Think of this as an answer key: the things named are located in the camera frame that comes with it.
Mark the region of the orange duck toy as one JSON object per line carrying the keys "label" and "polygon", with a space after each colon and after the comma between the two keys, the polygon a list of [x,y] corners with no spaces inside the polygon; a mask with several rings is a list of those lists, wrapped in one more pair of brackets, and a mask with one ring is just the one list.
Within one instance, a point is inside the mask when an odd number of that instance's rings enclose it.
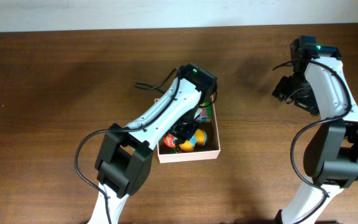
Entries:
{"label": "orange duck toy", "polygon": [[179,148],[185,152],[193,152],[196,146],[205,146],[208,142],[208,135],[202,129],[197,129],[190,140],[179,145]]}

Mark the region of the red and grey ball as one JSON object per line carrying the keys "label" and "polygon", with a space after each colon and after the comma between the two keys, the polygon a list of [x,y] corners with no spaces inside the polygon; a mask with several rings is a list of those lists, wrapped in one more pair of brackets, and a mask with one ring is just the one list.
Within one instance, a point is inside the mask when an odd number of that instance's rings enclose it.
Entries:
{"label": "red and grey ball", "polygon": [[164,144],[169,147],[169,148],[177,148],[178,146],[178,143],[177,143],[178,139],[173,136],[172,134],[167,134],[164,139],[163,139],[163,142]]}

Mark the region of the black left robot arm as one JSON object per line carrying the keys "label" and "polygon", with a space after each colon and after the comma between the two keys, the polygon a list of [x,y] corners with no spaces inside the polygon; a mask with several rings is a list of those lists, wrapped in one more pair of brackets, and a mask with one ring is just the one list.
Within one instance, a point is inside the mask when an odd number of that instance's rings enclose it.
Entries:
{"label": "black left robot arm", "polygon": [[175,78],[170,87],[144,114],[124,127],[114,123],[92,132],[80,142],[79,149],[93,136],[104,136],[94,164],[98,183],[84,180],[98,191],[90,223],[119,221],[126,200],[150,174],[159,140],[168,134],[176,144],[194,138],[199,126],[196,118],[205,103],[213,103],[217,78],[192,63],[174,68],[171,74]]}

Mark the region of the colourful puzzle cube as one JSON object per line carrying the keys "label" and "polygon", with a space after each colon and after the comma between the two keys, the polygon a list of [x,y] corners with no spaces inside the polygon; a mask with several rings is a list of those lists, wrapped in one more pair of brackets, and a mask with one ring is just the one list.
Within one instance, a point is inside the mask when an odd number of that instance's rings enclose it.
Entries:
{"label": "colourful puzzle cube", "polygon": [[200,108],[197,109],[195,114],[195,121],[198,123],[210,123],[213,118],[213,111],[210,102],[203,103]]}

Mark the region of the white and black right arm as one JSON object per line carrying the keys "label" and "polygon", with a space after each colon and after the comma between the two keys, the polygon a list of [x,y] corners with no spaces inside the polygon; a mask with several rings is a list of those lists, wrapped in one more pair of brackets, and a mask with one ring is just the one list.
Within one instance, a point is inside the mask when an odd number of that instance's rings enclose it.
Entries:
{"label": "white and black right arm", "polygon": [[290,146],[291,166],[302,183],[275,223],[315,223],[328,203],[358,181],[358,105],[336,46],[301,35],[290,45],[291,59],[272,95],[319,116],[299,130]]}

